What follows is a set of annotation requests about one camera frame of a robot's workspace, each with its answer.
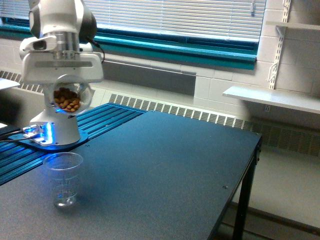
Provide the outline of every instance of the wall shelf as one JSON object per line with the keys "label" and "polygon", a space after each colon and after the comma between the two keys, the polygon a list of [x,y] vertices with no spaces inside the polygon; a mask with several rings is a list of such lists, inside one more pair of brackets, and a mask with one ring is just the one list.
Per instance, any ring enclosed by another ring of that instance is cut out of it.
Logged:
{"label": "wall shelf", "polygon": [[0,90],[9,89],[19,86],[19,83],[7,79],[0,78]]}
{"label": "wall shelf", "polygon": [[223,93],[223,96],[320,114],[320,98],[295,92],[254,86],[232,86]]}
{"label": "wall shelf", "polygon": [[291,22],[280,22],[280,21],[266,21],[267,25],[273,25],[280,28],[290,29],[303,29],[303,30],[317,30],[320,31],[320,25],[302,24],[302,23],[291,23]]}

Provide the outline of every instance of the window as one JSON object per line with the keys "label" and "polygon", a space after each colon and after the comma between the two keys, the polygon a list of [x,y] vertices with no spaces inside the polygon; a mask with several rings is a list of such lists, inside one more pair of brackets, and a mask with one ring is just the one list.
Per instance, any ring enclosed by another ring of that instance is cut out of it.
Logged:
{"label": "window", "polygon": [[[109,46],[254,62],[266,0],[84,0]],[[2,0],[7,24],[25,24],[27,0]]]}

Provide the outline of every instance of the almonds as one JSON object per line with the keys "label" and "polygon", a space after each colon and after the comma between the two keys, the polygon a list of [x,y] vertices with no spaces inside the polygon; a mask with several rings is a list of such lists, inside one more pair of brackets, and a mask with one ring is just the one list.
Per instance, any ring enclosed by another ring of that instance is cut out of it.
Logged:
{"label": "almonds", "polygon": [[55,103],[67,113],[74,113],[81,106],[78,94],[69,88],[60,87],[53,95]]}

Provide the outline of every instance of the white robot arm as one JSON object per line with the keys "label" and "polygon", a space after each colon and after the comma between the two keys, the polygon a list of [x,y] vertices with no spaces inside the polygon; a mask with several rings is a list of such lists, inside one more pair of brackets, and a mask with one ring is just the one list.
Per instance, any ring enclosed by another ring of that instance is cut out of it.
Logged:
{"label": "white robot arm", "polygon": [[[29,5],[34,37],[20,45],[21,75],[24,83],[43,86],[46,105],[30,122],[42,129],[33,141],[42,146],[69,145],[80,139],[75,115],[90,105],[89,83],[104,78],[101,55],[87,43],[96,34],[96,20],[82,0],[30,0]],[[78,91],[79,110],[71,113],[59,109],[55,91],[60,87]]]}

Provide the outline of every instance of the electrical cord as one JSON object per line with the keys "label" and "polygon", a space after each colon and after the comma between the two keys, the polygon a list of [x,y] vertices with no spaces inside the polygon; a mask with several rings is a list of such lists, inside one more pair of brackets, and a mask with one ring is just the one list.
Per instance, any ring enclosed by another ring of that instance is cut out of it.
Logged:
{"label": "electrical cord", "polygon": [[13,140],[1,140],[0,143],[13,143],[13,142],[19,142],[22,140],[28,140],[28,139],[33,139],[34,137],[25,137],[25,138],[20,138],[20,139],[13,139]]}
{"label": "electrical cord", "polygon": [[[41,126],[34,124],[34,125],[26,126],[22,130],[17,130],[17,131],[9,132],[6,134],[2,134],[2,135],[0,135],[0,143],[12,143],[12,142],[18,142],[18,141],[22,141],[22,140],[37,138],[40,134],[40,128],[41,128]],[[33,133],[33,135],[29,136],[29,137],[20,138],[20,139],[3,140],[3,139],[6,139],[12,135],[29,134],[29,133]]]}
{"label": "electrical cord", "polygon": [[13,132],[9,132],[9,133],[6,133],[6,134],[2,134],[0,135],[0,140],[1,139],[6,139],[7,137],[10,137],[12,135],[15,135],[15,134],[22,134],[24,131],[23,130],[18,130],[18,131],[13,131]]}
{"label": "electrical cord", "polygon": [[106,53],[105,51],[102,49],[102,47],[100,46],[99,43],[97,43],[95,40],[89,38],[89,37],[86,37],[86,40],[91,43],[92,45],[96,46],[97,48],[99,48],[101,50],[101,52],[103,53],[103,59],[101,61],[101,63],[103,64],[105,59],[106,59]]}

